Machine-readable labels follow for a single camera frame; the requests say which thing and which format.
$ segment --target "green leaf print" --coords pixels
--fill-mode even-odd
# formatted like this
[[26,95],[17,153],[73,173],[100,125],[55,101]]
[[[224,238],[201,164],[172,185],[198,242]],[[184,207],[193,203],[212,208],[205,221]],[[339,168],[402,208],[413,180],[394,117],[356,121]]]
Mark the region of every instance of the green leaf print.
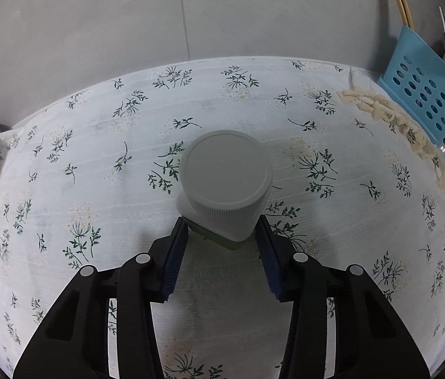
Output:
[[40,252],[44,252],[47,250],[47,247],[45,246],[45,239],[44,239],[44,234],[39,235],[38,236],[38,249],[40,249]]
[[278,97],[274,98],[276,99],[278,102],[280,102],[282,105],[287,105],[287,102],[293,98],[292,95],[289,95],[289,91],[287,90],[287,88],[284,88],[286,90],[285,94],[281,94]]
[[292,122],[293,124],[302,127],[303,131],[312,131],[312,130],[316,130],[317,127],[315,125],[315,121],[307,121],[305,123],[295,123],[293,120],[290,120],[289,118],[287,118],[287,120],[289,122]]
[[107,323],[108,331],[111,332],[114,336],[117,333],[117,299],[111,299],[110,304],[108,305],[108,323]]
[[72,96],[70,97],[70,100],[65,101],[65,103],[68,104],[68,108],[69,108],[69,110],[73,110],[73,109],[74,109],[74,105],[77,104],[77,103],[79,102],[79,97],[80,97],[82,94],[84,94],[84,93],[85,93],[85,91],[81,91],[81,92],[79,92],[78,94],[72,95]]
[[164,70],[163,74],[160,74],[158,76],[158,79],[155,82],[153,82],[152,85],[155,88],[166,87],[170,89],[169,86],[172,86],[173,84],[172,88],[175,88],[177,82],[180,81],[179,87],[184,87],[193,80],[191,78],[191,72],[192,69],[182,71],[181,69],[177,70],[177,67],[167,67]]
[[49,157],[47,159],[50,161],[50,163],[54,163],[58,161],[60,157],[60,152],[64,152],[64,148],[68,146],[68,140],[72,137],[74,131],[70,130],[70,132],[65,132],[65,134],[56,135],[52,146],[54,147],[52,149],[52,153],[50,153]]
[[34,321],[37,325],[40,325],[40,322],[42,322],[42,319],[44,319],[44,311],[40,310],[40,299],[35,299],[32,297],[31,306],[32,310],[35,311],[35,313],[32,315],[34,317]]
[[126,98],[126,104],[121,101],[121,106],[114,111],[113,117],[132,116],[138,112],[137,106],[141,105],[143,101],[149,99],[143,91],[133,91],[131,98]]
[[36,157],[38,155],[38,153],[44,148],[44,136],[42,135],[42,142],[40,143],[40,145],[37,145],[35,147],[35,149],[33,150],[33,155]]
[[12,138],[9,140],[9,145],[8,145],[7,149],[11,150],[12,148],[17,148],[17,146],[19,145],[20,139],[21,139],[21,137],[19,137],[19,135],[17,135],[17,134],[12,135]]
[[445,265],[443,264],[443,261],[438,261],[438,264],[436,264],[435,280],[431,286],[431,297],[442,292],[444,271]]
[[76,170],[77,167],[74,167],[71,163],[68,163],[68,165],[64,169],[65,175],[72,175],[74,177],[74,185],[75,185],[75,174],[74,170]]
[[371,131],[366,127],[366,124],[365,124],[365,123],[362,123],[361,121],[356,120],[356,118],[354,118],[354,122],[355,122],[357,128],[361,128],[361,129],[365,129],[365,130],[367,130],[367,131],[371,134],[371,136],[373,137],[373,132],[371,132]]
[[178,153],[181,153],[185,150],[186,149],[184,148],[184,141],[180,142],[180,144],[175,143],[174,145],[172,145],[170,147],[170,150],[168,151],[168,153],[166,153],[165,155],[158,155],[158,158],[164,158],[164,157],[168,157],[170,155],[177,155]]
[[178,121],[178,120],[174,120],[174,128],[177,129],[183,129],[186,127],[189,127],[190,125],[196,125],[197,127],[201,128],[197,123],[191,122],[191,120],[193,119],[193,117],[191,118],[187,118],[186,120],[182,120],[182,121]]
[[336,112],[336,104],[331,101],[333,95],[328,90],[310,90],[308,97],[314,100],[315,108],[324,112],[326,115],[332,115]]
[[83,263],[81,258],[84,258],[84,260],[89,263],[85,253],[88,247],[91,258],[94,258],[93,247],[100,243],[101,228],[95,229],[91,224],[86,226],[80,222],[76,222],[75,225],[72,225],[70,233],[74,237],[73,240],[68,241],[72,245],[72,248],[67,247],[63,250],[63,253],[65,257],[71,260],[69,265],[74,269],[79,269]]
[[125,154],[122,157],[119,157],[116,161],[116,164],[114,165],[116,171],[122,171],[122,167],[126,165],[126,163],[132,158],[131,155],[128,157],[128,145],[126,144],[126,142],[125,142],[125,147],[126,147]]
[[426,216],[424,220],[428,221],[428,229],[431,232],[433,232],[433,228],[436,225],[435,220],[433,219],[433,217],[435,216],[433,210],[435,208],[436,208],[435,199],[432,196],[423,194],[423,216],[424,215]]
[[389,302],[392,300],[392,295],[396,291],[396,284],[403,271],[401,261],[391,261],[388,251],[382,259],[377,260],[373,265],[372,277],[375,281],[378,280],[377,286],[381,286],[381,283],[383,283],[383,286],[389,286],[388,289],[382,291]]
[[305,64],[301,61],[291,61],[296,69],[302,69],[305,67]]
[[36,125],[34,125],[33,127],[32,127],[32,129],[28,132],[28,134],[27,134],[27,139],[28,140],[31,140],[34,136],[35,136],[35,133],[37,132],[37,126]]
[[407,198],[410,197],[412,195],[412,184],[410,183],[410,173],[408,172],[408,168],[403,164],[393,164],[391,171],[398,181],[396,188],[403,192],[403,196],[406,196]]
[[370,193],[370,197],[372,197],[375,201],[377,200],[377,198],[380,197],[381,193],[379,191],[377,191],[377,188],[373,184],[373,181],[370,181],[370,185],[366,185],[366,184],[360,184],[360,185],[365,186],[368,189],[368,192]]
[[16,221],[14,222],[14,229],[17,231],[18,235],[22,234],[24,231],[24,227],[21,225],[21,223],[26,223],[31,207],[32,200],[24,200],[23,202],[20,202],[15,210],[17,212],[17,216],[15,217]]
[[6,203],[5,208],[3,210],[3,216],[5,216],[5,219],[7,220],[7,222],[9,221],[9,218],[7,217],[9,215],[9,209],[10,209],[10,204]]
[[178,379],[177,376],[172,376],[171,373],[180,373],[182,379],[195,379],[197,377],[200,377],[200,379],[203,379],[203,377],[206,379],[217,379],[221,377],[223,372],[223,365],[211,366],[208,368],[208,376],[206,376],[204,365],[199,367],[193,366],[193,357],[189,358],[186,354],[181,356],[175,353],[174,360],[177,363],[175,368],[168,366],[164,368],[165,379]]
[[122,87],[124,86],[124,84],[123,84],[122,81],[121,81],[121,78],[119,78],[117,81],[114,80],[114,81],[112,81],[112,82],[114,83],[114,88],[115,88],[116,90],[118,90],[118,89],[120,89],[120,88],[122,88]]

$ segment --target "blue plastic basket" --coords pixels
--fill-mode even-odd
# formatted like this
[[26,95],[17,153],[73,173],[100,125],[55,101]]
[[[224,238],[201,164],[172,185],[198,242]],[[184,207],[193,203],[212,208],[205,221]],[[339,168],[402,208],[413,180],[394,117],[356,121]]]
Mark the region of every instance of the blue plastic basket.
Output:
[[424,40],[403,26],[378,84],[439,145],[445,137],[445,63]]

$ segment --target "jar lid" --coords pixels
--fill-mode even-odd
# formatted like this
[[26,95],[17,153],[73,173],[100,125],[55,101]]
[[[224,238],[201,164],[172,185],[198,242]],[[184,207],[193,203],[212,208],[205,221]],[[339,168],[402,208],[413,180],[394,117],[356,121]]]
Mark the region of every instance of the jar lid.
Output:
[[238,131],[213,131],[184,152],[179,178],[186,195],[219,210],[236,210],[258,201],[269,189],[272,164],[261,145]]

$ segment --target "gray wall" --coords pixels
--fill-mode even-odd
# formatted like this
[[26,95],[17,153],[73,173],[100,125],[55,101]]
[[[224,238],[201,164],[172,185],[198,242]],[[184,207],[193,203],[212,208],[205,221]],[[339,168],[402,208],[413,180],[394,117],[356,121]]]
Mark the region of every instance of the gray wall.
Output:
[[[444,0],[409,4],[419,34],[438,40]],[[0,122],[188,59],[284,55],[382,71],[400,28],[394,0],[0,0]]]

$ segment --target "white floral tablecloth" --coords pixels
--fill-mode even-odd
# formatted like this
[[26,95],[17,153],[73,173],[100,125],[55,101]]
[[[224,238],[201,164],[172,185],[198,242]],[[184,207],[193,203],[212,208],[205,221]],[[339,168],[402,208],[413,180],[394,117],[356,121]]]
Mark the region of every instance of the white floral tablecloth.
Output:
[[[182,151],[233,129],[272,159],[273,230],[324,265],[361,264],[435,370],[445,358],[445,166],[386,98],[343,65],[213,59],[100,83],[0,134],[2,369],[12,374],[77,268],[118,267],[170,233]],[[175,292],[153,305],[165,377],[275,378],[290,316],[255,243],[231,252],[190,234]],[[327,376],[334,320],[329,301]],[[117,377],[115,300],[108,330]]]

